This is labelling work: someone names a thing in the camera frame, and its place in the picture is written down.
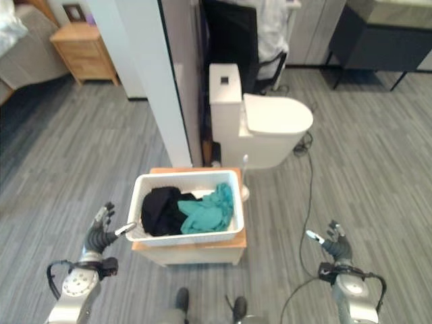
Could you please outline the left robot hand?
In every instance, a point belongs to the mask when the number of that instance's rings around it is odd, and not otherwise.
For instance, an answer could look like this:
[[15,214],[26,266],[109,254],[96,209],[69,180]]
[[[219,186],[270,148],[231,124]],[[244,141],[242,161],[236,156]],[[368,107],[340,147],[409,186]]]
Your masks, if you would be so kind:
[[115,214],[114,208],[115,205],[112,202],[107,202],[98,210],[84,237],[82,254],[88,252],[103,254],[104,250],[119,237],[126,235],[136,228],[137,223],[133,221],[114,231],[109,231],[108,227],[111,223],[111,218]]

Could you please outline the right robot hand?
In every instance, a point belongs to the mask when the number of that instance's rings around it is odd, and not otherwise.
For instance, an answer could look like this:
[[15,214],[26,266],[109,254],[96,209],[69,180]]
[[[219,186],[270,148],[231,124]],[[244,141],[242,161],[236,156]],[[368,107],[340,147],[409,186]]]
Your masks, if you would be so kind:
[[342,261],[352,261],[353,253],[352,247],[347,239],[346,233],[342,225],[332,220],[329,224],[331,230],[337,234],[337,240],[324,239],[319,234],[312,230],[307,229],[305,234],[307,237],[315,242],[317,242],[325,252],[333,257],[336,263]]

